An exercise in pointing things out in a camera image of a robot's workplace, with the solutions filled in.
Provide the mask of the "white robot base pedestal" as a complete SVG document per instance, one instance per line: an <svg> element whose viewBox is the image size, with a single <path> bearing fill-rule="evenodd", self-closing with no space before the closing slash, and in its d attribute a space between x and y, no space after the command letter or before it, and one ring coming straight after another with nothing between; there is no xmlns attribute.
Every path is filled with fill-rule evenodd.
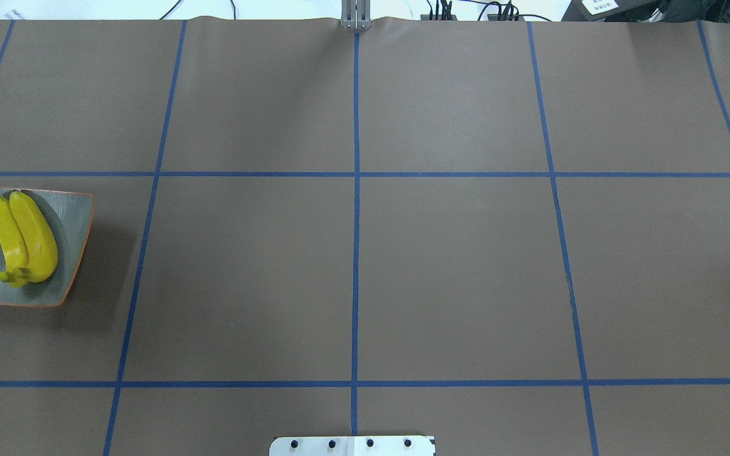
<svg viewBox="0 0 730 456"><path fill-rule="evenodd" d="M433 436L287 436L276 438L269 455L435 455Z"/></svg>

